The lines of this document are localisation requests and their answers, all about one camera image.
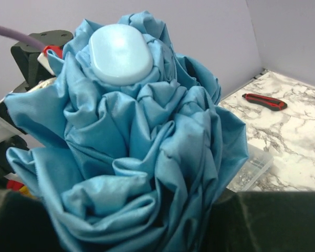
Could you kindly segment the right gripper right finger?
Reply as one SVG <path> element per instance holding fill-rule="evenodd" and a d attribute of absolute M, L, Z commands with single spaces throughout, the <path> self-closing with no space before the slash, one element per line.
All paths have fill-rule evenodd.
<path fill-rule="evenodd" d="M 315 192 L 225 191 L 205 251 L 315 251 Z"/>

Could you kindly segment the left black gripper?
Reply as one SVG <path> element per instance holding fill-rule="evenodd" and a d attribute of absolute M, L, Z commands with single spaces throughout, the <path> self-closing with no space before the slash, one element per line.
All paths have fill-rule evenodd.
<path fill-rule="evenodd" d="M 66 30 L 51 30 L 41 33 L 32 33 L 28 39 L 18 36 L 18 43 L 11 47 L 11 54 L 18 65 L 25 81 L 13 91 L 18 93 L 28 92 L 40 87 L 52 79 L 52 75 L 41 65 L 37 58 L 43 51 L 44 46 L 57 46 L 62 48 L 68 41 L 73 39 L 73 34 Z M 14 171 L 6 159 L 6 150 L 10 147 L 28 150 L 26 141 L 20 136 L 25 134 L 16 127 L 7 107 L 0 101 L 0 189 L 5 189 L 8 183 L 7 175 L 13 175 Z"/>

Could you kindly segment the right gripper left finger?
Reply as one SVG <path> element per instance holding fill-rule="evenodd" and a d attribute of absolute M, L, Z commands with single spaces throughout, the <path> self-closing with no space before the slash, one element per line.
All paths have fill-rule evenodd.
<path fill-rule="evenodd" d="M 0 190 L 0 251 L 64 251 L 43 204 Z"/>

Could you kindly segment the blue folding umbrella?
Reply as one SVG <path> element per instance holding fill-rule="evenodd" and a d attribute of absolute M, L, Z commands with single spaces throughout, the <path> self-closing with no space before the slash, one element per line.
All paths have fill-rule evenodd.
<path fill-rule="evenodd" d="M 176 54 L 149 12 L 120 24 L 152 53 L 143 80 L 116 87 L 92 71 L 84 20 L 49 57 L 54 83 L 10 93 L 13 122 L 42 143 L 7 159 L 40 198 L 66 251 L 198 251 L 211 208 L 248 158 L 246 126 L 221 108 L 216 77 Z"/>

